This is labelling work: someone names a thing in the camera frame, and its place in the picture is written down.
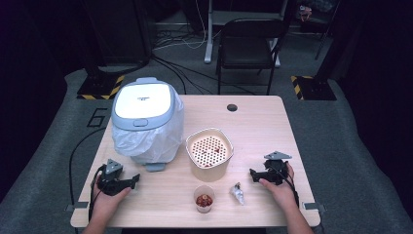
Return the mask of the clear plastic cup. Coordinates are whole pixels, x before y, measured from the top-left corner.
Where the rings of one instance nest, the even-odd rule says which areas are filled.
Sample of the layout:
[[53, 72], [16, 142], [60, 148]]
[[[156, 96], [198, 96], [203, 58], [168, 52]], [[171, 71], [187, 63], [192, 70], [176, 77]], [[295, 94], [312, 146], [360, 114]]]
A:
[[[196, 199], [197, 199], [197, 197], [200, 196], [200, 195], [202, 195], [202, 194], [207, 194], [207, 195], [209, 195], [209, 196], [212, 198], [213, 203], [212, 203], [211, 206], [202, 208], [202, 207], [199, 207], [199, 206], [196, 204]], [[199, 187], [197, 187], [197, 188], [195, 189], [195, 191], [194, 191], [194, 203], [195, 203], [196, 209], [197, 209], [197, 211], [198, 211], [199, 213], [201, 213], [201, 214], [207, 214], [207, 213], [212, 209], [212, 206], [214, 205], [214, 201], [215, 201], [215, 193], [214, 193], [214, 190], [213, 190], [210, 186], [200, 185]]]

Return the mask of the person's left hand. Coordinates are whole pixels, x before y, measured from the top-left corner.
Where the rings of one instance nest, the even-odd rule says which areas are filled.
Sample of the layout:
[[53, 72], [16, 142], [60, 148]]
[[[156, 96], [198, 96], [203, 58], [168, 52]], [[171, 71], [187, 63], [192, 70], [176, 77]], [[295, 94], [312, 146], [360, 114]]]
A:
[[121, 202], [130, 194], [131, 189], [129, 187], [123, 189], [117, 195], [109, 196], [97, 189], [94, 193], [94, 208], [92, 214], [92, 220], [109, 220], [114, 213], [116, 213]]

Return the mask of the black stand base hazard stripes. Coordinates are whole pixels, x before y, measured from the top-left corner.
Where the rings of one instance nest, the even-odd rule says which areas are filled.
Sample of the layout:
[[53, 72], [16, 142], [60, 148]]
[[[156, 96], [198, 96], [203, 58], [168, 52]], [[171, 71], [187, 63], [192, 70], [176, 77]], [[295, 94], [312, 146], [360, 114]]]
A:
[[312, 76], [291, 76], [294, 92], [300, 100], [335, 100], [327, 82], [320, 82]]
[[124, 75], [88, 76], [77, 92], [81, 99], [113, 99], [120, 90]]

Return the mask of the white metal desk frame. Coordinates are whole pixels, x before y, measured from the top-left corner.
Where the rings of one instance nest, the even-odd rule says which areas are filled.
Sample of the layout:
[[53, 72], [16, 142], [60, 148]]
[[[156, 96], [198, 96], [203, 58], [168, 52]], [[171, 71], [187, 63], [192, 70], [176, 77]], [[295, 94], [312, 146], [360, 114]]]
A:
[[214, 49], [214, 37], [217, 36], [225, 25], [235, 20], [252, 20], [257, 21], [257, 26], [248, 28], [242, 26], [241, 31], [251, 33], [257, 31], [258, 33], [270, 34], [271, 49], [275, 48], [276, 42], [280, 42], [282, 37], [276, 36], [278, 31], [281, 31], [285, 24], [287, 7], [291, 0], [251, 0], [247, 4], [252, 7], [255, 3], [264, 4], [258, 7], [258, 10], [248, 11], [216, 11], [213, 9], [214, 0], [207, 0], [206, 7], [206, 49], [204, 55], [204, 63], [211, 64], [213, 61], [219, 61], [218, 49]]

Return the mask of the beige container with perforated insert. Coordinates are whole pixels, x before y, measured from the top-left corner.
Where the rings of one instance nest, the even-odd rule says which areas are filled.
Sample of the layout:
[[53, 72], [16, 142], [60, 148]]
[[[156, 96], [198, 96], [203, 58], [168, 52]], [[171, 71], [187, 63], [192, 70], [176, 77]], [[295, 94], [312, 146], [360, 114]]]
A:
[[[213, 146], [223, 146], [226, 149], [226, 160], [214, 167], [200, 167], [197, 163], [197, 155], [202, 149], [210, 149]], [[228, 164], [234, 155], [234, 146], [220, 129], [207, 128], [187, 137], [186, 151], [191, 161], [192, 174], [201, 181], [213, 182], [226, 174]]]

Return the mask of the person's right hand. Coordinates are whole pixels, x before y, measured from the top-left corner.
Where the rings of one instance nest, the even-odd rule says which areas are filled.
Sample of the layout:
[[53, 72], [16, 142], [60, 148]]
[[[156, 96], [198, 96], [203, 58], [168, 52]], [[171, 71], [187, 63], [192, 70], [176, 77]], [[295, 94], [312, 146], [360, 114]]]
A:
[[259, 183], [271, 192], [274, 200], [282, 211], [284, 211], [287, 206], [297, 206], [295, 200], [295, 185], [293, 182], [294, 171], [288, 162], [286, 163], [286, 165], [288, 168], [288, 177], [282, 184], [274, 185], [273, 183], [263, 178], [259, 180]]

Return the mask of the white grey pedal trash can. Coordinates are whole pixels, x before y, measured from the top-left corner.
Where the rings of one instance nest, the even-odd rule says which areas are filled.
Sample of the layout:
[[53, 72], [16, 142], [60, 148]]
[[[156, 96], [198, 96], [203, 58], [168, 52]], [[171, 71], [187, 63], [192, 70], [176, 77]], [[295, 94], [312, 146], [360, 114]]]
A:
[[[153, 130], [167, 123], [174, 111], [174, 87], [155, 77], [138, 78], [115, 96], [112, 124], [122, 130]], [[148, 172], [160, 172], [167, 164], [141, 165]]]

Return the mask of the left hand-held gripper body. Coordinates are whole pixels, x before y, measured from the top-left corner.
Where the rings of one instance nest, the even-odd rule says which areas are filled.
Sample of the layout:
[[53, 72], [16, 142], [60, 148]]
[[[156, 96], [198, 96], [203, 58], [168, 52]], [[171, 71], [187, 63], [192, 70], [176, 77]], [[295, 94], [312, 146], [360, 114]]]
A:
[[103, 166], [102, 174], [99, 177], [97, 187], [106, 195], [114, 196], [119, 194], [123, 189], [130, 187], [128, 180], [119, 180], [123, 171], [123, 165], [108, 159]]

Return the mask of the silver wrapper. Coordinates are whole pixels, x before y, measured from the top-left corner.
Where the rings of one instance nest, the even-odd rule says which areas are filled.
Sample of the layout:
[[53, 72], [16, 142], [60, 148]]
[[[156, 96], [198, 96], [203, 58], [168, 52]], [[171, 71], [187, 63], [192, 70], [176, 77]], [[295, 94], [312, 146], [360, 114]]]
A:
[[236, 198], [236, 200], [243, 206], [244, 205], [244, 193], [241, 190], [241, 184], [237, 182], [230, 188], [230, 193]]

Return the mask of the grey table edge bracket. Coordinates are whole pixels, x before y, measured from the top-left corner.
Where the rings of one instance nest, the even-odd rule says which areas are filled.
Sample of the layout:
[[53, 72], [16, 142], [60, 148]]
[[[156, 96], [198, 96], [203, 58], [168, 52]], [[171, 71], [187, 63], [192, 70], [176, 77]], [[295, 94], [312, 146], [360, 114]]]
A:
[[76, 209], [85, 209], [88, 205], [88, 202], [76, 202], [74, 204], [67, 205], [64, 210], [66, 212], [73, 213]]
[[318, 211], [319, 213], [323, 214], [326, 212], [326, 207], [324, 204], [321, 203], [303, 203], [303, 208], [307, 211]]

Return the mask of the black folding chair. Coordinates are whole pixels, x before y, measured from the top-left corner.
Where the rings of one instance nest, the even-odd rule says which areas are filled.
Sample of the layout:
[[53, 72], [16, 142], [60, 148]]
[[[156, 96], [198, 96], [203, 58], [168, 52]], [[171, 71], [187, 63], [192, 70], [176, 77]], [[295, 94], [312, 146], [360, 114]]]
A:
[[251, 86], [252, 82], [222, 78], [222, 70], [252, 70], [257, 74], [269, 70], [266, 94], [270, 93], [276, 68], [276, 57], [288, 30], [281, 19], [233, 19], [224, 24], [218, 44], [215, 68], [217, 93], [222, 86]]

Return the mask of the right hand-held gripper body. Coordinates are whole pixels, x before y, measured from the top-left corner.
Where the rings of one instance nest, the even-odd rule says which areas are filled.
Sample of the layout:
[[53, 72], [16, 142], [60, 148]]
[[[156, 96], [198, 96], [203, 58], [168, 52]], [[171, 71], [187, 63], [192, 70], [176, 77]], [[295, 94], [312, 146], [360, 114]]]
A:
[[276, 185], [281, 184], [288, 177], [287, 161], [291, 159], [290, 155], [274, 151], [264, 156], [265, 169], [268, 172], [267, 180], [274, 182]]

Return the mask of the white plastic trash bag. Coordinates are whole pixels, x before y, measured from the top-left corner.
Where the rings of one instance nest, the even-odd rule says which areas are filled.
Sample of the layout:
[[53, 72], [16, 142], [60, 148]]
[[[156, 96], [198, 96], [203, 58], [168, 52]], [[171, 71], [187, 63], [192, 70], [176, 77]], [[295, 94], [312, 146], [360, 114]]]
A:
[[184, 103], [174, 98], [174, 111], [163, 126], [145, 131], [127, 131], [112, 124], [112, 139], [118, 154], [131, 157], [137, 164], [166, 164], [172, 161], [182, 142]]

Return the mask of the black tripod leg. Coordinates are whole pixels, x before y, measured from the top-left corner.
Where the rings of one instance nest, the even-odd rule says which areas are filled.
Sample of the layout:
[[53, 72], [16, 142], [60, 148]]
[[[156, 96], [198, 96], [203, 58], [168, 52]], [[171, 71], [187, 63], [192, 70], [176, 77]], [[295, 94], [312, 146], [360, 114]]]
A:
[[328, 36], [328, 34], [329, 34], [331, 25], [332, 25], [332, 23], [333, 23], [333, 21], [334, 21], [334, 19], [335, 19], [335, 16], [336, 16], [336, 14], [337, 14], [337, 11], [338, 11], [338, 8], [339, 8], [339, 6], [340, 6], [340, 3], [341, 3], [341, 0], [336, 0], [336, 4], [335, 4], [332, 12], [329, 14], [328, 21], [325, 21], [325, 31], [323, 32], [323, 34], [322, 34], [321, 37], [320, 37], [320, 44], [319, 44], [319, 48], [318, 48], [317, 53], [316, 53], [316, 56], [315, 56], [315, 60], [318, 60], [318, 59], [319, 59], [319, 55], [320, 55], [321, 50], [322, 50], [322, 48], [323, 48], [323, 46], [324, 46], [324, 44], [325, 44], [326, 38], [327, 38], [327, 36]]

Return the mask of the red food scraps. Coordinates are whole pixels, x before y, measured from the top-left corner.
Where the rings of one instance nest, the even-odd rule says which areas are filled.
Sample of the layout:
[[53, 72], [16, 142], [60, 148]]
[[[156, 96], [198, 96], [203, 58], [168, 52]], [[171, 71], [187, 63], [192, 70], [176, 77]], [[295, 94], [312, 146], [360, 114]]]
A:
[[196, 204], [202, 208], [209, 207], [212, 205], [212, 203], [213, 203], [212, 198], [207, 194], [202, 194], [198, 196], [196, 199]]
[[202, 149], [196, 159], [198, 165], [202, 168], [214, 167], [226, 160], [226, 149], [223, 146]]

